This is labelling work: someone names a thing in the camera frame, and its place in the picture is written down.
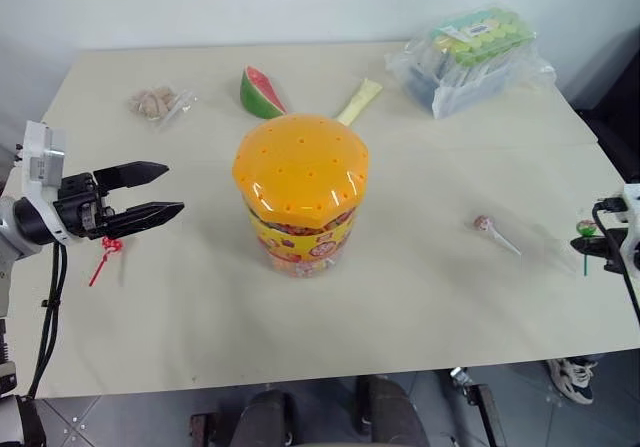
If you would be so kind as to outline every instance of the tiled floor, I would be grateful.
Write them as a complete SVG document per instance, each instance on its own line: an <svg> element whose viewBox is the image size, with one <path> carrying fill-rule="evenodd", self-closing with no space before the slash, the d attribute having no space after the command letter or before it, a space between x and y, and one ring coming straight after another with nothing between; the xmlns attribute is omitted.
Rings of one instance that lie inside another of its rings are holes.
<svg viewBox="0 0 640 447"><path fill-rule="evenodd" d="M552 388L540 362L475 367L493 392L504 434L518 447L632 447L640 444L640 351L609 354L594 369L596 402L584 407ZM410 393L432 447L486 446L479 412L455 392L446 372L391 374ZM272 384L291 392L305 442L363 442L350 424L355 379ZM193 413L221 411L233 426L265 385L138 395L47 399L38 409L50 447L189 446Z"/></svg>

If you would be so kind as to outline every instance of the white table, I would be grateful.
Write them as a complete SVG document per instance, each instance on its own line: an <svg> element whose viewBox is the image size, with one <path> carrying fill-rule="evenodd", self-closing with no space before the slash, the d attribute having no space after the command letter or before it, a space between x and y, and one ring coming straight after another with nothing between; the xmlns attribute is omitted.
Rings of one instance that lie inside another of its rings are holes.
<svg viewBox="0 0 640 447"><path fill-rule="evenodd" d="M89 288L99 242L70 249L61 336L41 396L160 391L494 364L640 346L622 278L568 241L622 181L556 90L515 88L448 119L420 111L384 72L398 44L93 52L45 120L67 132L67 175L166 163L116 209L184 201L125 239ZM362 77L385 90L354 123L370 149L367 198L342 262L309 280L272 271L231 163L259 120L238 100L245 64L296 111L335 115ZM126 99L170 81L200 100L163 132ZM8 192L17 194L17 169ZM520 258L473 231L492 215ZM8 320L20 390L33 372L50 247L14 269Z"/></svg>

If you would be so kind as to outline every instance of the pink lollipop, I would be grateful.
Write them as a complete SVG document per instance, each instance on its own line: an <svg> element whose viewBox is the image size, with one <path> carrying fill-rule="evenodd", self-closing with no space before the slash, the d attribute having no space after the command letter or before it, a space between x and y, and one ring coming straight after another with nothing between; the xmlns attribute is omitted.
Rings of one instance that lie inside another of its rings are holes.
<svg viewBox="0 0 640 447"><path fill-rule="evenodd" d="M493 220L491 220L491 217L487 215L480 215L479 217L476 218L476 220L473 221L473 226L476 228L476 230L479 230L481 232L489 232L495 240L500 242L509 250L511 250L512 252L515 252L518 255L522 255L522 252L520 252L520 249L518 249L515 245L513 245L511 242L505 239L504 236L496 230L493 224Z"/></svg>

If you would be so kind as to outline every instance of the watermelon slice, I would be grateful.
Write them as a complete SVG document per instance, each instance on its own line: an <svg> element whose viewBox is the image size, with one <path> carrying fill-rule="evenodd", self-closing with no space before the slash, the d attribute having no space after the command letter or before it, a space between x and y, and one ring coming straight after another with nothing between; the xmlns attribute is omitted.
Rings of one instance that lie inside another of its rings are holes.
<svg viewBox="0 0 640 447"><path fill-rule="evenodd" d="M272 119L286 113L269 78L254 67L244 69L240 100L245 109L262 119Z"/></svg>

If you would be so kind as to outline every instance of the white wall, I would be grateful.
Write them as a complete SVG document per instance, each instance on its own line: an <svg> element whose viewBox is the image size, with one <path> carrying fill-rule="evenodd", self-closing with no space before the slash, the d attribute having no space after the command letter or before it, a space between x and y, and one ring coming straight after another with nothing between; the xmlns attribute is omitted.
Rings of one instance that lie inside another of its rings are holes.
<svg viewBox="0 0 640 447"><path fill-rule="evenodd" d="M0 0L0 140L42 115L78 50L406 39L494 1L536 27L576 104L597 101L638 49L640 0Z"/></svg>

